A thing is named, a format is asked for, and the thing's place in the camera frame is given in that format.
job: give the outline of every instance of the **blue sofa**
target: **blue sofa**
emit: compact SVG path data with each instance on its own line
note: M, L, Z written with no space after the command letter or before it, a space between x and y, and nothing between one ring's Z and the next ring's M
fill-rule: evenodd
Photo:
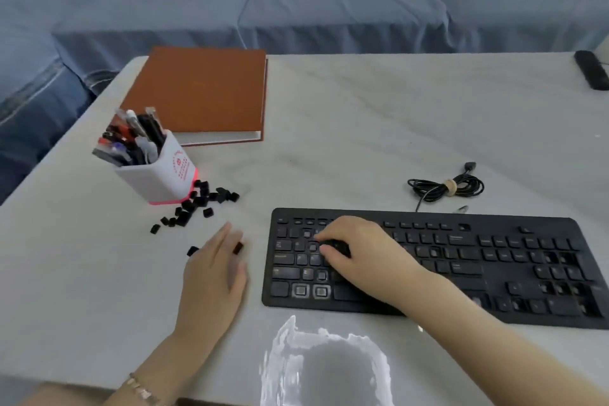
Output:
M609 34L607 1L0 0L0 203L118 71L154 45L572 51Z

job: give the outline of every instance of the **cable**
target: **cable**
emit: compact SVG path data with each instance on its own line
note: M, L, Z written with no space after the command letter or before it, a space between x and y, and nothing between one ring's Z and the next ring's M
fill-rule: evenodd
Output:
M477 196L484 191L484 183L482 183L482 180L470 174L470 172L475 168L475 162L468 162L465 164L465 171L461 175L457 175L455 178L453 178L456 184L454 196L472 198L473 196ZM411 178L408 180L408 185L410 185L415 194L421 198L416 205L415 212L418 212L423 201L436 202L442 199L446 194L450 193L450 190L446 184L436 183L429 180L418 180L416 178Z

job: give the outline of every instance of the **white pen holder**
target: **white pen holder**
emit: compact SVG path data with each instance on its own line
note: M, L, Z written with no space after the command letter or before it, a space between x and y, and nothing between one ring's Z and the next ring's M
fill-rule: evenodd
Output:
M170 131L166 131L165 144L156 162L125 165L114 170L153 206L185 201L199 176L199 171Z

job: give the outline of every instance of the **black keyboard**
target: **black keyboard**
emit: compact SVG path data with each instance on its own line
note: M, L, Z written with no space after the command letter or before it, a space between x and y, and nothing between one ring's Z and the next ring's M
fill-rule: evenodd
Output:
M609 291L571 218L275 209L265 305L401 314L351 285L319 254L313 235L341 215L376 222L405 254L501 321L609 329Z

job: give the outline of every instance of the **white table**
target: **white table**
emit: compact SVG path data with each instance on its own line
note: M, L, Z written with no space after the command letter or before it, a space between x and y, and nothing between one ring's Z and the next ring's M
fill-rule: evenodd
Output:
M134 59L0 209L0 372L115 388L171 332L186 252L226 220L246 232L250 287L190 396L270 406L481 405L406 318L266 308L275 207L413 210L409 178L475 160L487 189L423 211L572 217L609 277L609 95L570 54L273 56L265 140L189 148L238 203L186 228L91 148L146 58ZM609 331L515 326L601 385Z

